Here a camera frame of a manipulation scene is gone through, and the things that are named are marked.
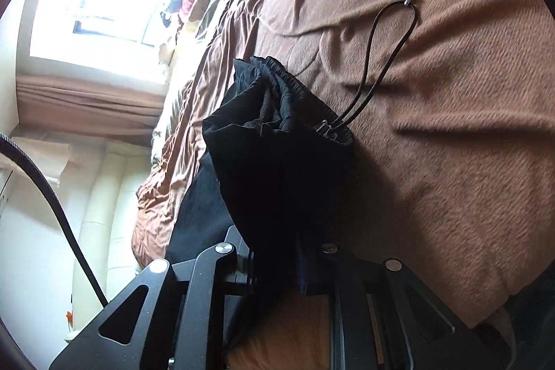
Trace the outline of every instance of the bedspread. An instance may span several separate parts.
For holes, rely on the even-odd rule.
[[[144,264],[164,255],[232,59],[273,56],[340,112],[391,1],[227,0],[165,162],[139,190],[133,246]],[[417,28],[350,125],[356,165],[323,220],[358,257],[404,261],[474,326],[555,259],[555,22],[542,0],[416,5]],[[369,84],[411,19],[407,9],[381,20]]]

